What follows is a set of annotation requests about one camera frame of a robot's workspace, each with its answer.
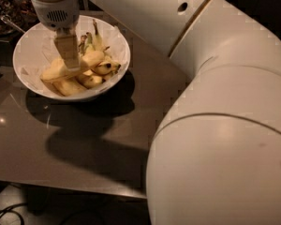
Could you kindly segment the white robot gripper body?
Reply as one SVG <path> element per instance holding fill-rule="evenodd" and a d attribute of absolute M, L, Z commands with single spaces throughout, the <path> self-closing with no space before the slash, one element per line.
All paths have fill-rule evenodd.
<path fill-rule="evenodd" d="M 39 21 L 52 31 L 76 26 L 80 11 L 78 0 L 31 0 Z"/>

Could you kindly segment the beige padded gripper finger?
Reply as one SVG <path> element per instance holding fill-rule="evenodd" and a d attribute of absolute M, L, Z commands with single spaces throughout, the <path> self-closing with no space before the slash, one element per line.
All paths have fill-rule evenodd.
<path fill-rule="evenodd" d="M 59 28 L 56 30 L 53 42 L 67 69 L 79 70 L 80 62 L 76 33 L 69 28 Z"/>

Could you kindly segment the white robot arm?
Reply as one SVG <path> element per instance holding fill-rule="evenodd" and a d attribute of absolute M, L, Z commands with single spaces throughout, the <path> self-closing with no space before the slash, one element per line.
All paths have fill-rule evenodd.
<path fill-rule="evenodd" d="M 90 1 L 190 80 L 149 153 L 152 225 L 281 225 L 281 41 L 225 0 Z"/>

